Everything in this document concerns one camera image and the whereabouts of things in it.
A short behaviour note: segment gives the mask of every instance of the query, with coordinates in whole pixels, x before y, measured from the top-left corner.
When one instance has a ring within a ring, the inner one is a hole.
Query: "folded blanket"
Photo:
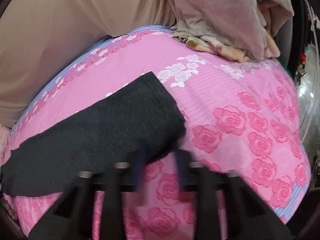
[[[7,195],[64,191],[79,171],[105,172],[147,142],[151,161],[186,132],[176,102],[150,72],[27,139],[2,167]]]
[[[294,14],[290,0],[168,1],[177,19],[173,38],[239,62],[278,57],[272,37]]]
[[[0,163],[4,157],[5,148],[7,147],[10,137],[10,129],[2,124],[0,124]]]

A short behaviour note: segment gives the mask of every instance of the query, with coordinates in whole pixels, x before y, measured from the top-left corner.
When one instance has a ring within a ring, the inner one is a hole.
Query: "pink fleece blanket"
[[[4,158],[27,138],[111,95],[153,71],[177,101],[186,119],[182,148],[215,171],[238,170],[247,183],[287,222],[310,180],[308,158],[299,138],[295,86],[276,60],[233,63],[194,52],[167,30],[140,30],[93,50],[58,75],[14,129]],[[128,239],[192,239],[194,195],[179,193],[171,154],[150,164],[143,193],[125,193]],[[28,235],[60,193],[6,197]],[[93,239],[98,239],[103,193],[97,192]],[[219,195],[226,238],[223,196]]]

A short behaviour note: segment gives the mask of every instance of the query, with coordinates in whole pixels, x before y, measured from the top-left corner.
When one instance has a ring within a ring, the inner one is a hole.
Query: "bedding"
[[[57,73],[105,35],[174,21],[168,0],[12,0],[0,18],[0,123],[11,128]]]
[[[191,51],[171,35],[165,27],[139,28],[98,44],[66,67],[12,128],[3,161],[27,138],[152,71],[186,120],[181,147],[214,171],[237,170],[286,223],[310,181],[308,158],[299,138],[293,81],[275,59],[229,62]],[[192,239],[194,195],[179,193],[173,158],[169,154],[146,167],[143,198],[138,193],[123,194],[128,239]],[[60,194],[5,198],[28,235]],[[223,195],[218,199],[225,239]],[[97,192],[93,239],[99,238],[102,201],[103,194]]]

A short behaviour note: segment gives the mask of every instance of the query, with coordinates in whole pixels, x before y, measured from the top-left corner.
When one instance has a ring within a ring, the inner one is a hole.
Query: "beige fabric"
[[[0,18],[0,123],[12,127],[41,88],[103,36],[174,21],[168,0],[12,0]]]
[[[169,0],[173,38],[239,62],[278,57],[272,37],[293,16],[290,0]]]
[[[10,138],[10,129],[0,124],[0,163],[3,163],[4,152]]]

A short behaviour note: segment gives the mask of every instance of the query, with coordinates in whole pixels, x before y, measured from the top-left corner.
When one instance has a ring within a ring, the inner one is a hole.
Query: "pink rose pattern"
[[[159,173],[161,173],[163,167],[162,161],[156,161],[154,163],[149,164],[144,173],[144,181],[145,182],[150,182],[154,180]]]
[[[206,153],[212,153],[218,148],[222,134],[214,125],[198,125],[192,129],[192,143]]]
[[[260,113],[248,113],[248,120],[250,126],[258,132],[265,132],[268,130],[268,120]]]
[[[127,239],[144,239],[145,224],[142,217],[137,216],[130,209],[125,209],[123,211],[123,217]]]
[[[150,208],[146,225],[148,229],[159,237],[169,236],[174,232],[180,220],[172,209]]]
[[[193,205],[188,205],[184,210],[182,217],[184,221],[189,225],[196,223],[196,211]]]
[[[271,154],[272,150],[272,140],[263,133],[257,134],[255,132],[251,132],[248,134],[249,139],[249,149],[251,152],[265,159],[268,155]]]
[[[294,174],[296,175],[296,184],[299,187],[305,187],[307,184],[307,171],[304,164],[299,164],[294,169]]]
[[[290,197],[293,190],[293,183],[288,176],[284,176],[281,179],[276,179],[272,185],[272,196],[271,196],[271,204],[274,207],[285,208],[288,202],[290,201]]]
[[[126,48],[130,43],[138,42],[142,36],[153,32],[155,31],[131,34],[130,38],[128,35],[123,36],[114,44],[97,49],[86,60],[75,64],[65,76],[57,79],[50,91],[45,92],[42,98],[34,103],[33,109],[23,118],[15,133],[19,133],[26,124],[31,122],[33,116],[43,108],[49,97],[54,98],[61,87],[68,85],[75,77],[84,74],[91,65],[98,65],[108,55]],[[289,122],[298,120],[299,116],[299,104],[292,81],[285,74],[274,73],[274,77],[279,85],[276,91],[269,93],[266,98],[260,98],[261,95],[252,86],[247,86],[249,92],[239,92],[237,94],[239,102],[234,103],[234,106],[220,106],[211,110],[211,123],[193,124],[191,135],[195,154],[198,157],[201,156],[199,159],[210,170],[217,172],[227,171],[228,165],[215,161],[212,153],[215,151],[219,151],[219,154],[223,153],[223,149],[220,149],[219,146],[222,143],[228,143],[228,141],[223,141],[225,136],[228,136],[230,140],[242,136],[252,158],[248,164],[251,174],[246,172],[246,176],[243,176],[244,181],[260,194],[264,192],[261,191],[263,188],[268,188],[271,194],[265,202],[271,208],[285,208],[290,202],[293,185],[305,187],[310,179],[310,171],[307,161],[302,160],[305,153],[300,149],[299,131],[292,132],[287,126]],[[263,104],[266,104],[270,114],[265,112]],[[181,113],[191,124],[185,113],[186,110],[184,109]],[[273,150],[279,144],[286,145],[289,150],[291,149],[293,158],[302,161],[293,169],[294,177],[292,178],[277,175],[280,167],[276,165]],[[124,223],[128,239],[145,239],[146,234],[154,234],[160,238],[172,238],[180,224],[195,224],[195,200],[194,198],[181,198],[177,175],[170,174],[166,164],[163,159],[148,165],[145,169],[144,182],[147,185],[157,185],[154,192],[156,199],[151,203],[151,208],[144,209],[146,212],[135,210],[132,207],[124,209]],[[9,203],[17,211],[19,219],[23,221],[21,226],[26,235],[59,196],[60,194],[52,194],[39,198],[11,198]],[[103,193],[99,192],[95,198],[95,205],[100,207],[97,207],[97,211],[94,212],[94,240],[99,238],[102,201]],[[223,194],[218,197],[218,202],[219,208],[223,209]],[[287,218],[282,216],[280,219],[285,222]]]
[[[156,190],[157,199],[161,200],[167,206],[172,206],[178,203],[179,199],[179,183],[176,174],[163,174],[159,180],[159,185]]]
[[[288,140],[288,134],[290,133],[290,129],[287,126],[279,122],[276,122],[273,119],[270,121],[270,126],[270,132],[277,142],[284,143]]]
[[[299,145],[294,140],[289,140],[289,145],[291,147],[291,152],[293,156],[298,158],[299,160],[302,159],[302,152],[300,151]]]
[[[269,187],[276,175],[276,165],[272,160],[270,158],[265,160],[255,159],[252,162],[252,169],[253,182],[263,187]]]
[[[245,113],[234,106],[216,108],[213,115],[217,119],[216,127],[224,133],[241,135],[245,130],[247,122]]]
[[[242,104],[244,104],[245,106],[251,107],[256,111],[260,110],[260,106],[258,105],[257,101],[255,100],[252,94],[247,92],[240,92],[238,93],[238,96]]]

